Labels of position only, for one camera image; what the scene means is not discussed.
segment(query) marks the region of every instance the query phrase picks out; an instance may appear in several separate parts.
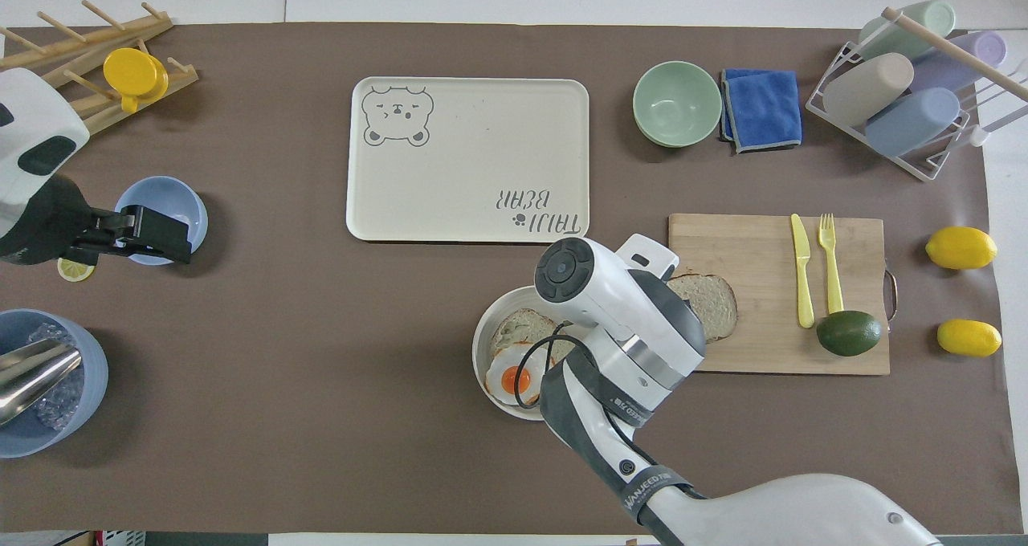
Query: yellow knife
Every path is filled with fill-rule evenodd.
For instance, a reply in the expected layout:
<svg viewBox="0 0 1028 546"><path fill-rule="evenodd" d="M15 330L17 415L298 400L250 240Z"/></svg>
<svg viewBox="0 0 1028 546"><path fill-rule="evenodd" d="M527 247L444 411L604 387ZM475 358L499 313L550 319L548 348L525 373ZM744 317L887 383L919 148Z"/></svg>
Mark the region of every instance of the yellow knife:
<svg viewBox="0 0 1028 546"><path fill-rule="evenodd" d="M793 247L796 249L797 303L801 327L814 326L814 304L810 300L810 285L807 283L807 262L810 261L810 242L799 214L791 214L793 223Z"/></svg>

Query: white plate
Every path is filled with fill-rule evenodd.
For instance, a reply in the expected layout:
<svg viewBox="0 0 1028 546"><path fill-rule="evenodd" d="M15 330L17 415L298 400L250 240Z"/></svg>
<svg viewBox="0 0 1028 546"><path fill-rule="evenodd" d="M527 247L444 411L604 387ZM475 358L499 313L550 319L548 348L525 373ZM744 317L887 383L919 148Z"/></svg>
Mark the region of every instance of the white plate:
<svg viewBox="0 0 1028 546"><path fill-rule="evenodd" d="M540 413L538 406L531 409L524 409L518 406L507 405L492 397L488 392L485 392L485 373L489 370L489 365L492 364L492 352L489 350L492 334L500 329L500 323L504 319L507 319L507 316L521 308L533 310L541 316L554 320L556 323L560 323L563 320L554 310L553 304L543 301L539 294L536 293L536 287L521 287L504 294L501 298L492 301L489 308L482 314L482 319L478 320L478 327L475 328L475 338L471 345L471 363L475 369L475 379L478 380L478 387L482 389L482 393L485 394L485 397L489 398L489 401L493 405L515 417L530 422L542 422L543 414ZM587 330L572 325L565 328L564 333L584 339ZM543 352L533 355L545 356L546 354Z"/></svg>
<svg viewBox="0 0 1028 546"><path fill-rule="evenodd" d="M346 227L365 241L552 243L589 227L589 95L556 79L354 88Z"/></svg>

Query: white table surface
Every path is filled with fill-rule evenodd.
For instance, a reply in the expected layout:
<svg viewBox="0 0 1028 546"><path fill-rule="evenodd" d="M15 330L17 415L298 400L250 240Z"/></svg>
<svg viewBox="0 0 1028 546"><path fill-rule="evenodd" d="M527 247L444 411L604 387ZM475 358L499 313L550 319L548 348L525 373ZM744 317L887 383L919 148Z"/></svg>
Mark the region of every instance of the white table surface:
<svg viewBox="0 0 1028 546"><path fill-rule="evenodd" d="M0 26L44 26L42 10L69 26L101 23L81 0L0 0ZM900 8L922 0L89 0L115 19L144 16L140 2L166 10L177 24L274 22L444 22L504 24L672 24L672 26L852 28L876 16L885 5ZM1003 71L1028 57L1028 0L947 0L963 29L1006 30L1009 45ZM1016 106L1014 97L983 107L982 120L998 118ZM1022 214L1028 214L1028 119L995 133L984 147L988 181L990 233L999 247L994 262L1003 324L1004 360L1014 442L1021 477L1022 510L1028 504L1028 235L1022 234ZM906 177L896 170L896 178ZM533 529L524 529L531 534ZM416 535L284 535L271 544L345 544L350 546L411 544L431 546L487 542L508 544L618 544L624 537L444 537Z"/></svg>

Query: blue towel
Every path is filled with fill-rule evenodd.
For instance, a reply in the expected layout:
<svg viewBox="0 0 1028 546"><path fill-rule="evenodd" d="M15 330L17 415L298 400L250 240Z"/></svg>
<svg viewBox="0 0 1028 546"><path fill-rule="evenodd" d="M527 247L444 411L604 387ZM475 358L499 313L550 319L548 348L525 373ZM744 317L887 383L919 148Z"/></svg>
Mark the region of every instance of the blue towel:
<svg viewBox="0 0 1028 546"><path fill-rule="evenodd" d="M726 69L722 87L722 135L735 143L736 152L792 148L803 141L794 71Z"/></svg>

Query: bread slice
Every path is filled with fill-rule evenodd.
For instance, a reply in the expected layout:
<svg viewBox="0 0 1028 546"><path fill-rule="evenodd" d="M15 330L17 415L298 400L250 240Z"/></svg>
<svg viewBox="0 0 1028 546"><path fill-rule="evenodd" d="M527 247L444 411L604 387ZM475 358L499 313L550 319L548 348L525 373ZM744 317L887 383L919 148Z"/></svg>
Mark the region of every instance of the bread slice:
<svg viewBox="0 0 1028 546"><path fill-rule="evenodd" d="M707 343L726 338L735 331L739 311L735 293L724 278L688 274L671 278L667 286L692 305L703 324Z"/></svg>
<svg viewBox="0 0 1028 546"><path fill-rule="evenodd" d="M517 343L518 341L535 343L544 337L553 335L553 330L556 328L557 324L554 320L539 315L535 310L527 307L520 308L500 322L500 327L497 328L495 333L492 334L492 338L489 340L489 351L492 352L492 357L495 357L500 350L507 348L507 345ZM564 356L574 347L568 341L554 341L553 363L564 359ZM533 354L533 356L545 355L545 353Z"/></svg>

